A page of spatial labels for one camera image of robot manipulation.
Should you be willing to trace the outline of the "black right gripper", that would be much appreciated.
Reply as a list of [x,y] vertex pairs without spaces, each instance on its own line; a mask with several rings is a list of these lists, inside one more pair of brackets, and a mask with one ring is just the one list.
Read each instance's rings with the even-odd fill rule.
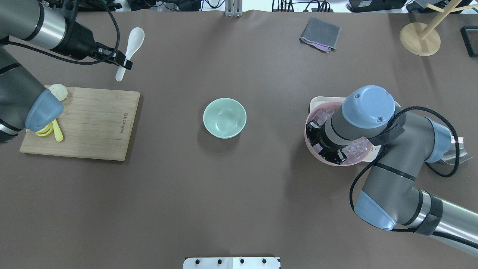
[[347,156],[342,151],[345,146],[333,143],[326,136],[325,124],[320,126],[317,121],[310,121],[305,125],[305,136],[312,147],[315,145],[321,147],[318,155],[327,162],[341,165],[347,160]]

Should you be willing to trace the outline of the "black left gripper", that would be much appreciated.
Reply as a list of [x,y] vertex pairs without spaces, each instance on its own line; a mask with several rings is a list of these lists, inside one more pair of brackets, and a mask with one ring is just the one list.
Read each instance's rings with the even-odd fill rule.
[[96,60],[104,59],[106,63],[131,70],[133,63],[124,57],[109,56],[112,47],[96,42],[92,31],[78,22],[67,23],[65,35],[56,46],[56,53],[74,60],[83,60],[87,56]]

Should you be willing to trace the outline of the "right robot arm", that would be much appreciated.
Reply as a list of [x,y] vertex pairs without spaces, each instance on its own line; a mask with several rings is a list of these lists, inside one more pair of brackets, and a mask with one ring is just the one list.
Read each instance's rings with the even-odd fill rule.
[[425,107],[397,106],[384,88],[367,85],[349,95],[323,124],[310,119],[305,125],[308,147],[319,145],[319,156],[335,165],[345,162],[343,148],[367,138],[381,151],[364,171],[366,181],[354,213],[385,231],[432,237],[477,256],[477,214],[417,189],[415,180],[423,164],[442,159],[451,147],[459,155],[456,130],[440,114]]

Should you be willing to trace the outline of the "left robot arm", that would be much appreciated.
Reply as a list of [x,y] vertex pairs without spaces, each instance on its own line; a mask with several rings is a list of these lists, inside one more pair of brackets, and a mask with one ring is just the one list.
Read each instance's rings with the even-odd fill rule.
[[90,29],[77,22],[80,0],[2,0],[1,6],[1,143],[9,143],[25,129],[39,131],[64,111],[10,47],[81,66],[108,63],[131,69],[119,51],[120,31],[110,0],[94,0],[94,7],[109,14],[116,31],[114,46],[97,42]]

